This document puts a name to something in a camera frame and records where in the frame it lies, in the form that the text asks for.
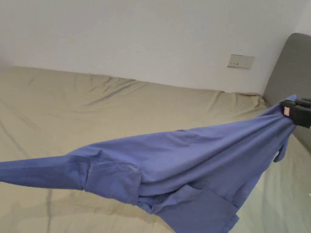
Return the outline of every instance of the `electrical socket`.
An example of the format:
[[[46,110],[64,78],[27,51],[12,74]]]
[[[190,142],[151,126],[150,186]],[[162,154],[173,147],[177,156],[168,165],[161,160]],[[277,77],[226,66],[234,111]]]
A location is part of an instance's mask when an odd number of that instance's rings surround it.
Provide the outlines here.
[[[255,57],[231,54],[228,67],[239,67],[249,69],[252,67]]]

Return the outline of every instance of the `blue shirt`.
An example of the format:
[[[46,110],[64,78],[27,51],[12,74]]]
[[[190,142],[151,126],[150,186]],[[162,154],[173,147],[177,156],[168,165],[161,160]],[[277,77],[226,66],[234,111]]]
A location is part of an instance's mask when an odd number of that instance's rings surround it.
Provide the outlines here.
[[[177,233],[226,233],[295,125],[280,105],[247,121],[91,144],[0,163],[0,181],[77,189],[137,205]]]

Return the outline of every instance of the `shirt pocket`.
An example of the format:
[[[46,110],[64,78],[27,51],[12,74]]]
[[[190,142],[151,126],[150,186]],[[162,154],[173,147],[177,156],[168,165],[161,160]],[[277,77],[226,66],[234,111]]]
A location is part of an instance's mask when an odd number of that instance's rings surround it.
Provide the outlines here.
[[[85,191],[136,205],[142,173],[140,166],[126,162],[91,164]]]
[[[197,190],[188,185],[184,191],[188,195],[182,198],[183,201],[167,205],[168,202],[174,203],[176,200],[171,195],[171,200],[166,200],[155,212],[176,232],[225,232],[238,221],[238,208],[212,191]]]

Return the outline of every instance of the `upholstered headboard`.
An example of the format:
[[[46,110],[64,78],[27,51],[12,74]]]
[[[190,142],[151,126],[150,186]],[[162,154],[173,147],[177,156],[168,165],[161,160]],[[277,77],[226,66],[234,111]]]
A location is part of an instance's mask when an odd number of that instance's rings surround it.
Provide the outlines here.
[[[311,36],[294,33],[287,39],[264,93],[269,105],[287,96],[311,98]],[[295,136],[311,151],[311,130],[297,127]]]

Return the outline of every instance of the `bed sheet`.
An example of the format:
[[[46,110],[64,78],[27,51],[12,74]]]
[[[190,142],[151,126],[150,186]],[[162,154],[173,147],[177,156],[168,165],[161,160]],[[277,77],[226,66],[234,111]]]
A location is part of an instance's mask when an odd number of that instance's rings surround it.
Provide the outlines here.
[[[0,161],[62,156],[94,142],[251,119],[260,96],[36,68],[0,73]],[[311,158],[291,136],[232,232],[311,232]],[[138,207],[76,190],[0,183],[1,232],[169,233]]]

